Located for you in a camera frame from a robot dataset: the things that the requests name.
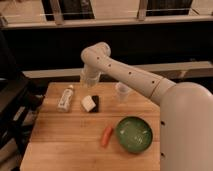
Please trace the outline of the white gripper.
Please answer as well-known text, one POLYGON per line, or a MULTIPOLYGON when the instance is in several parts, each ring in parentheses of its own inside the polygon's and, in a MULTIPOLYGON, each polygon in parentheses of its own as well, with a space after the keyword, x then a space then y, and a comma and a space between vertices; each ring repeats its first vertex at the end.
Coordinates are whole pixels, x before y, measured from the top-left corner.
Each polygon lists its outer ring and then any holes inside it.
POLYGON ((100 75, 101 72, 99 70, 85 66, 81 70, 80 82, 84 87, 95 86, 99 82, 100 75))

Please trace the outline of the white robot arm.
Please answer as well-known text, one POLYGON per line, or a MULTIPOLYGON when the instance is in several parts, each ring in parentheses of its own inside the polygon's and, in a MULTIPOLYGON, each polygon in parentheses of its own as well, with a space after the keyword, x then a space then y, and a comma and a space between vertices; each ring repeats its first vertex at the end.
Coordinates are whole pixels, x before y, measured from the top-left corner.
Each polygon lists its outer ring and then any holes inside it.
POLYGON ((160 107, 160 171, 213 171, 213 93, 118 62, 105 42, 83 49, 81 59, 84 84, 104 72, 160 107))

